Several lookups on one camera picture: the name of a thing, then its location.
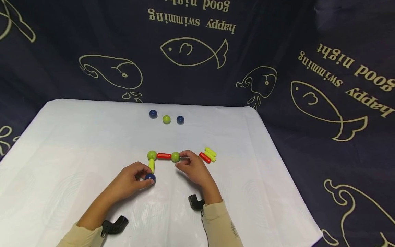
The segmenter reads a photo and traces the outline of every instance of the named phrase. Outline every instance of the white tablecloth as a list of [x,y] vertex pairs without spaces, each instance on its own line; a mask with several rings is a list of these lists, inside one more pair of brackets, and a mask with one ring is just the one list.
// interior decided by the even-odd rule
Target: white tablecloth
[[[55,246],[123,167],[148,164],[150,150],[206,146],[218,155],[207,167],[245,247],[308,247],[321,238],[252,108],[54,100],[0,163],[0,246]],[[155,165],[156,184],[109,214],[130,222],[104,246],[207,246],[200,212],[188,202],[197,188],[172,161]]]

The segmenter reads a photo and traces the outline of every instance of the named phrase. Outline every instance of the beige sleeve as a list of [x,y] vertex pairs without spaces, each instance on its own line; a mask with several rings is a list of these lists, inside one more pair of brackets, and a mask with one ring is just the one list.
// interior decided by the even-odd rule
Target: beige sleeve
[[209,247],[243,247],[224,201],[204,205],[202,221]]
[[91,231],[75,223],[57,247],[101,247],[104,240],[102,230],[102,226]]

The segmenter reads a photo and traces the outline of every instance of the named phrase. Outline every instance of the navy fabric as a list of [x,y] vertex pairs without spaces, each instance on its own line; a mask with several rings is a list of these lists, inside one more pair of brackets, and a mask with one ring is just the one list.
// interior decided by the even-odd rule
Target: navy fabric
[[389,0],[1,0],[0,158],[53,99],[247,105],[315,246],[395,246],[394,27]]

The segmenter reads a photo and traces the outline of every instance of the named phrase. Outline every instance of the finger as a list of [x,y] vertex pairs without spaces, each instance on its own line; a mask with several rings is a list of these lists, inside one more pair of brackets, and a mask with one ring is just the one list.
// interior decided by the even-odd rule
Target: finger
[[178,163],[183,163],[183,164],[189,166],[189,165],[191,164],[191,160],[190,160],[189,158],[187,158],[187,159],[182,159],[182,160],[180,160]]
[[146,173],[145,171],[138,172],[138,173],[136,174],[136,177],[137,177],[137,178],[145,179],[145,176],[146,176],[147,174],[148,174],[148,173]]
[[136,175],[139,172],[152,173],[151,168],[140,162],[133,163],[132,165],[130,165],[130,168],[134,175]]
[[190,151],[190,150],[185,150],[182,151],[180,153],[180,157],[189,157],[189,159],[191,159],[192,161],[199,158],[199,156],[197,156],[194,152]]
[[153,179],[147,179],[147,180],[143,180],[143,181],[138,181],[138,182],[136,182],[136,188],[138,190],[141,190],[143,188],[147,188],[148,186],[150,186],[153,183],[155,183],[155,181]]
[[175,167],[177,167],[178,170],[184,172],[185,174],[189,174],[191,171],[191,167],[183,162],[178,162],[175,164]]

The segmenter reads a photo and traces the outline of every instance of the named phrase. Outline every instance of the black clip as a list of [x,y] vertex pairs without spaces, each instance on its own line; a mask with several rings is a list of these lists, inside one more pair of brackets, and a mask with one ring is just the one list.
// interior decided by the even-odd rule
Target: black clip
[[129,220],[125,216],[120,216],[115,223],[105,220],[102,224],[102,238],[105,238],[108,234],[113,235],[123,232],[128,223]]
[[190,195],[188,200],[193,210],[203,210],[204,200],[198,201],[196,194]]

